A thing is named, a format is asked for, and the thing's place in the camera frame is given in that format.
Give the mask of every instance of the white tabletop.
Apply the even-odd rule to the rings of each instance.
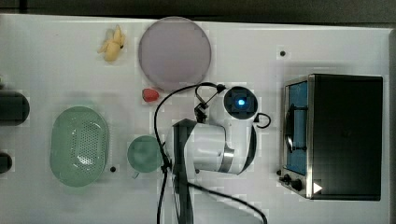
[[[0,127],[0,150],[14,160],[0,175],[0,223],[155,223],[161,171],[132,179],[126,152],[139,135],[153,134],[155,104],[141,99],[151,87],[136,58],[140,37],[154,21],[0,15],[0,74],[30,101],[29,119]],[[389,29],[197,22],[212,45],[207,81],[243,83],[273,123],[259,132],[254,163],[241,175],[201,172],[199,182],[259,207],[270,224],[389,223]],[[96,51],[106,30],[127,36],[113,64]],[[286,51],[285,57],[279,52]],[[277,182],[280,94],[285,80],[312,73],[380,75],[385,80],[384,150],[380,202],[309,201]],[[106,169],[85,189],[61,184],[50,170],[53,121],[72,105],[90,105],[110,127]],[[194,119],[192,92],[171,99],[160,113],[160,133]],[[116,173],[109,172],[115,166]],[[172,223],[171,189],[164,221]]]

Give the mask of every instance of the green mug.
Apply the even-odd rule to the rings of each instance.
[[[135,169],[133,178],[139,173],[150,173],[158,169],[163,163],[160,145],[157,139],[143,135],[136,138],[128,147],[128,162]]]

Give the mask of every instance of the oven knob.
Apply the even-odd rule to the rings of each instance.
[[[283,177],[280,177],[279,180],[285,183],[286,185],[289,185],[291,178],[289,175],[284,175]]]
[[[291,187],[297,191],[300,191],[303,188],[303,183],[301,182],[300,179],[290,181],[290,184],[291,184]]]

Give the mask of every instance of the round plate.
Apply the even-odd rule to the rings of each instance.
[[[145,75],[165,91],[201,82],[211,60],[205,32],[193,21],[180,17],[152,24],[140,40],[138,54]]]

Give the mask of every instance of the oven window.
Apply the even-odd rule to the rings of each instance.
[[[289,114],[293,118],[288,119],[292,124],[292,142],[287,150],[288,170],[300,175],[306,174],[306,118],[308,108],[308,84],[301,82],[289,86]]]

